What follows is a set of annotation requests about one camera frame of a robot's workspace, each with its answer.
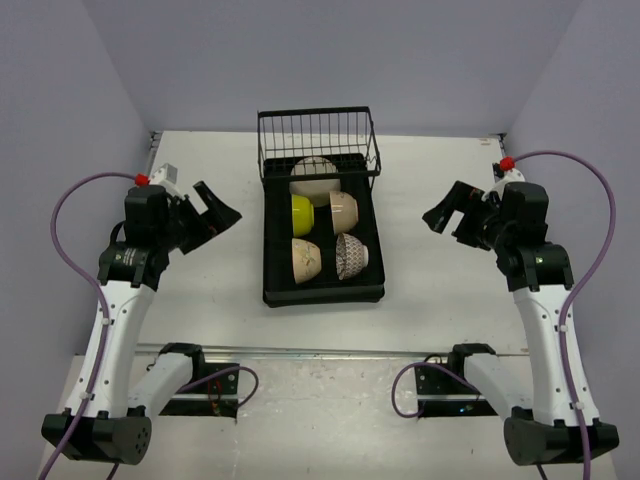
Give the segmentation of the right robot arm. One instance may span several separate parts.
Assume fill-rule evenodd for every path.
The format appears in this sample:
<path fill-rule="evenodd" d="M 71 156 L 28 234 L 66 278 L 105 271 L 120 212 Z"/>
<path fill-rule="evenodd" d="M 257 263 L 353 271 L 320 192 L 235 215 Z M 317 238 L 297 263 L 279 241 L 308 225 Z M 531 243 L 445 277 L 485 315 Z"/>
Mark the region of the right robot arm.
<path fill-rule="evenodd" d="M 509 182 L 484 192 L 457 181 L 424 222 L 443 232 L 452 214 L 466 246 L 492 250 L 519 311 L 533 386 L 525 389 L 485 344 L 459 344 L 449 354 L 448 385 L 475 388 L 503 421 L 512 461 L 520 466 L 585 464 L 615 449 L 617 428 L 601 421 L 582 367 L 567 299 L 574 279 L 567 251 L 546 239 L 546 190 Z"/>

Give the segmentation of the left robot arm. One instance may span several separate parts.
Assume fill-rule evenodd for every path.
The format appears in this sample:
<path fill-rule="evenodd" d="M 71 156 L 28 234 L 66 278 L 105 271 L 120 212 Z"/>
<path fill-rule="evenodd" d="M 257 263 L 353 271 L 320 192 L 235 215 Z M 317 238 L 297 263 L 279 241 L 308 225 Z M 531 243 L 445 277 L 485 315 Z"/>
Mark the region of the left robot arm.
<path fill-rule="evenodd" d="M 201 346 L 169 343 L 135 387 L 129 385 L 142 324 L 174 250 L 188 254 L 241 218 L 199 181 L 205 205 L 167 182 L 140 175 L 124 199 L 124 219 L 111 230 L 99 270 L 90 281 L 98 296 L 85 360 L 63 409 L 45 416 L 42 436 L 51 460 L 137 465 L 151 440 L 152 422 L 181 389 L 201 390 L 208 379 Z"/>

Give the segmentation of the yellow-green bowl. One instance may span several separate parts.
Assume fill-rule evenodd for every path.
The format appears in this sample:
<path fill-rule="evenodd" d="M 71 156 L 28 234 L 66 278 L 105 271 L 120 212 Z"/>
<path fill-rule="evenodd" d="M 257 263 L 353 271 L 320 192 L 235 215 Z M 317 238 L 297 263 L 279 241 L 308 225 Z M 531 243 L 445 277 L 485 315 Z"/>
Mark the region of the yellow-green bowl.
<path fill-rule="evenodd" d="M 291 218 L 294 237 L 304 237 L 311 232 L 315 223 L 314 215 L 314 205 L 307 197 L 297 194 L 291 195 Z"/>

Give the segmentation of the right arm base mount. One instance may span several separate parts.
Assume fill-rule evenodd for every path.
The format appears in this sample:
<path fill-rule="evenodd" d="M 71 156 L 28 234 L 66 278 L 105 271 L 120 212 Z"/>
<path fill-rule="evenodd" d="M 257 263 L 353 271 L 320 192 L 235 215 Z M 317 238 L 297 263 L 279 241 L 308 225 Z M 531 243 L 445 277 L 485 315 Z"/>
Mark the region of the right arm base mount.
<path fill-rule="evenodd" d="M 445 357 L 430 354 L 425 362 L 447 367 Z M 497 413 L 484 397 L 433 367 L 414 369 L 420 418 L 491 417 Z"/>

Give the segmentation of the beige floral bowl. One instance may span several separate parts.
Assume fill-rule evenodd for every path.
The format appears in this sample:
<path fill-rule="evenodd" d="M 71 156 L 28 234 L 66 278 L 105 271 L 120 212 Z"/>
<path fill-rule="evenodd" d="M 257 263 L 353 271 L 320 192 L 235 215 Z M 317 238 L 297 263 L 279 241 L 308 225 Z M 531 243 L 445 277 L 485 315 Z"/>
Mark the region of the beige floral bowl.
<path fill-rule="evenodd" d="M 291 240 L 292 268 L 296 284 L 314 279 L 322 270 L 321 251 L 314 243 L 293 238 Z"/>

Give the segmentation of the blue patterned bowl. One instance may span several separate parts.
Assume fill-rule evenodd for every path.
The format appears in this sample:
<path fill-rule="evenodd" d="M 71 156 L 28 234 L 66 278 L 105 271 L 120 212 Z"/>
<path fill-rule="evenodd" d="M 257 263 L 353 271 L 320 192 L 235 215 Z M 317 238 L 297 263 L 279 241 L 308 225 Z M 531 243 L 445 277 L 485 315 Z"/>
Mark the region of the blue patterned bowl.
<path fill-rule="evenodd" d="M 359 239 L 340 233 L 336 239 L 336 272 L 341 281 L 359 275 L 369 263 L 369 250 Z"/>

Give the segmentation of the beige bowl with leaf print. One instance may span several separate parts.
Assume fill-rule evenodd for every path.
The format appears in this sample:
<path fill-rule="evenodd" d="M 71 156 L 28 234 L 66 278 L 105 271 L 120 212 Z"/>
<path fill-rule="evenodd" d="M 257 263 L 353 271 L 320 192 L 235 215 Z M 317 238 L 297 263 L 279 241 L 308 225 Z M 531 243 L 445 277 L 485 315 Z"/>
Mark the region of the beige bowl with leaf print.
<path fill-rule="evenodd" d="M 331 191 L 329 200 L 334 234 L 348 233 L 359 221 L 357 200 L 343 191 Z"/>

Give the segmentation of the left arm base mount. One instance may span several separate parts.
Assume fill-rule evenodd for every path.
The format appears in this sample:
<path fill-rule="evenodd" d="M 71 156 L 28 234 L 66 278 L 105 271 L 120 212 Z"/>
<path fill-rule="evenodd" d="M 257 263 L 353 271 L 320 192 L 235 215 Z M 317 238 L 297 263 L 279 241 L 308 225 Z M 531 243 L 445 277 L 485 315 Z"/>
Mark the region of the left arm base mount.
<path fill-rule="evenodd" d="M 239 371 L 234 371 L 174 396 L 161 416 L 237 418 Z"/>

